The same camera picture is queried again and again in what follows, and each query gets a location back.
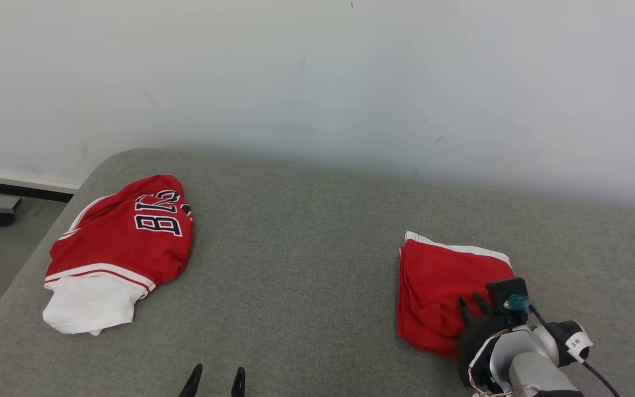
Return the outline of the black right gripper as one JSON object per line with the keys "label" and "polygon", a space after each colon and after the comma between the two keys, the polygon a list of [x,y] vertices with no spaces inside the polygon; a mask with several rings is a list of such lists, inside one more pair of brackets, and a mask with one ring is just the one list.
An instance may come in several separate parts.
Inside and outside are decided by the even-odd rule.
{"label": "black right gripper", "polygon": [[466,388],[511,389],[509,367],[516,355],[516,314],[492,314],[491,303],[474,292],[473,299],[483,316],[473,318],[468,302],[457,298],[465,330],[457,339],[457,372]]}

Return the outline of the red shorts with white stripe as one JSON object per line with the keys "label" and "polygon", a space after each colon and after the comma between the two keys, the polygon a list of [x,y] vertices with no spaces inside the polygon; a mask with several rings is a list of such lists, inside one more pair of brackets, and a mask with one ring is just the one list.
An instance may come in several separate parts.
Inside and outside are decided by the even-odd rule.
{"label": "red shorts with white stripe", "polygon": [[489,300],[486,284],[514,277],[509,257],[476,246],[446,245],[407,231],[399,249],[396,331],[414,347],[457,357],[465,321],[459,297],[474,315],[474,294]]}

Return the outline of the red jersey with black letters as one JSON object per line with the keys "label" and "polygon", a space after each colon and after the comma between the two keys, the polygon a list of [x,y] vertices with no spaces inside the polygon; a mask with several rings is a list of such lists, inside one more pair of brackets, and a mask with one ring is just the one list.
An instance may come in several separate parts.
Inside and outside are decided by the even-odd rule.
{"label": "red jersey with black letters", "polygon": [[184,188],[169,174],[91,202],[50,249],[44,321],[93,336],[131,323],[136,302],[186,269],[194,225]]}

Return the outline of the white and black baseboard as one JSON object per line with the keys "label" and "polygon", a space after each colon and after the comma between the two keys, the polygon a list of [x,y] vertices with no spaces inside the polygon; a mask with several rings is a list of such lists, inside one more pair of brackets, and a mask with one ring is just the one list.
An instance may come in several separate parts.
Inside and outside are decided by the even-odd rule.
{"label": "white and black baseboard", "polygon": [[0,173],[1,195],[68,203],[79,189],[80,184]]}

